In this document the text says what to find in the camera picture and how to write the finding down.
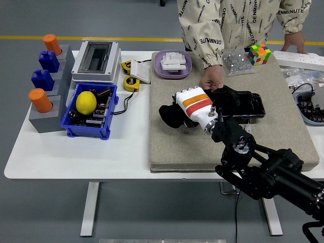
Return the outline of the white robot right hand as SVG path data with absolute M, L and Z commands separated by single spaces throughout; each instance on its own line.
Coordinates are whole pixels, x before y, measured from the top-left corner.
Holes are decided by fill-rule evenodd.
M 218 114 L 213 102 L 201 87 L 176 92 L 175 100 L 189 119 L 199 123 L 205 133 L 212 133 Z

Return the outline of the person's left hand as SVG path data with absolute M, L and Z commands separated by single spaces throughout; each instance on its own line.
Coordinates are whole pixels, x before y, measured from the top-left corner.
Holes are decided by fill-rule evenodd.
M 306 38 L 302 31 L 296 33 L 285 34 L 284 45 L 281 51 L 286 52 L 290 46 L 295 46 L 297 48 L 297 53 L 308 54 L 305 49 Z

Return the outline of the person's right hand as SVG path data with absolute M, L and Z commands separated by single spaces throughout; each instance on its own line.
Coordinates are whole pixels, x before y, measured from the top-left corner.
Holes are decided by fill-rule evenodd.
M 200 80 L 200 86 L 204 90 L 212 90 L 223 88 L 223 66 L 214 65 L 205 69 Z

